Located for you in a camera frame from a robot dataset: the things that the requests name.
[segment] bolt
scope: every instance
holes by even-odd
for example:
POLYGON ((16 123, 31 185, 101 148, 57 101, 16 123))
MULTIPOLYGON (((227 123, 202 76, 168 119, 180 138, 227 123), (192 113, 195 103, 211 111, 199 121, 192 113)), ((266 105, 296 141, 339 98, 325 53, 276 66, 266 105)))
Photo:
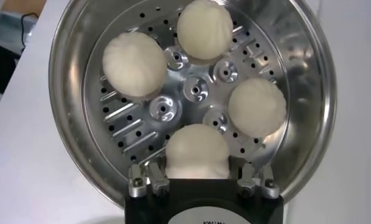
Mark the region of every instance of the bolt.
POLYGON ((240 196, 242 198, 250 198, 252 196, 251 191, 249 189, 242 189, 240 192, 240 196))
POLYGON ((133 180, 133 185, 136 187, 141 186, 144 183, 141 177, 137 177, 133 180))
POLYGON ((274 188, 275 187, 275 183, 272 179, 266 179, 265 180, 265 186, 268 187, 268 188, 274 188))

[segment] black base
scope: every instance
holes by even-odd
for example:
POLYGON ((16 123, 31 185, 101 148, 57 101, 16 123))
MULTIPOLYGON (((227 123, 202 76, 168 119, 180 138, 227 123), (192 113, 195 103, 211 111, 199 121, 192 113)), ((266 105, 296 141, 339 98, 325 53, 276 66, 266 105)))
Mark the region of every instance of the black base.
POLYGON ((230 210, 251 224, 283 223, 282 197, 262 198, 259 191, 250 198, 237 193, 236 180, 170 180, 170 192, 157 197, 148 186, 144 198, 125 199, 126 224, 167 224, 176 214, 195 207, 213 206, 230 210))

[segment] dough ball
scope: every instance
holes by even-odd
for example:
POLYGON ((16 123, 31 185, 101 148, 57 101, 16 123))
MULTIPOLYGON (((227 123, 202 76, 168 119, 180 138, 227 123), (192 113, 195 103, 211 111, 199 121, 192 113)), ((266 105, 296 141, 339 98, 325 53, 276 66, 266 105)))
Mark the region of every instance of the dough ball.
POLYGON ((211 0, 189 4, 178 21, 178 40, 191 56, 209 60, 225 53, 232 41, 233 22, 229 12, 211 0))
POLYGON ((229 100, 229 116, 248 136, 262 138, 284 123, 286 102, 283 93, 265 79, 248 79, 238 85, 229 100))
POLYGON ((103 71, 118 92, 145 97, 159 89, 167 76, 167 61, 157 42, 139 32, 111 40, 103 53, 103 71))
POLYGON ((165 151, 169 178, 226 179, 229 176, 229 147, 222 135, 203 125, 178 130, 165 151))

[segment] cable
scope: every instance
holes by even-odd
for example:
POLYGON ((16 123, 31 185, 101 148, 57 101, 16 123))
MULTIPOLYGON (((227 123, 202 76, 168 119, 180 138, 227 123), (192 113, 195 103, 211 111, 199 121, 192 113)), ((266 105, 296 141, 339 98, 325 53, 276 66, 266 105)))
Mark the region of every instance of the cable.
POLYGON ((22 49, 22 51, 26 48, 26 45, 25 45, 25 43, 23 42, 23 35, 24 35, 24 33, 25 33, 25 28, 24 28, 24 26, 23 26, 23 19, 24 19, 25 17, 27 17, 27 16, 35 16, 35 17, 38 19, 38 15, 37 15, 36 13, 34 13, 34 12, 32 12, 32 13, 28 13, 28 14, 24 14, 24 15, 21 16, 21 28, 22 28, 21 41, 22 41, 22 45, 23 45, 23 49, 22 49))

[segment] stainless steel bowl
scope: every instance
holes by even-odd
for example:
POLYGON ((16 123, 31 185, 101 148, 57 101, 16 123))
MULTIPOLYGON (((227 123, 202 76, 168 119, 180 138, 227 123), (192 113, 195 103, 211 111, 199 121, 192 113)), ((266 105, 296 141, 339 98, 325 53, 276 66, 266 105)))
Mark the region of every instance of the stainless steel bowl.
POLYGON ((218 1, 230 11, 234 39, 215 61, 179 47, 176 22, 191 0, 72 0, 55 34, 50 101, 65 146, 86 178, 119 206, 127 170, 163 155, 183 125, 205 123, 228 141, 232 156, 256 167, 271 163, 289 201, 319 165, 333 129, 336 80, 324 34, 302 0, 218 1), (115 92, 102 71, 104 47, 122 32, 145 32, 168 59, 168 79, 149 102, 115 92), (249 77, 275 83, 287 120, 274 134, 241 134, 227 116, 231 91, 249 77))

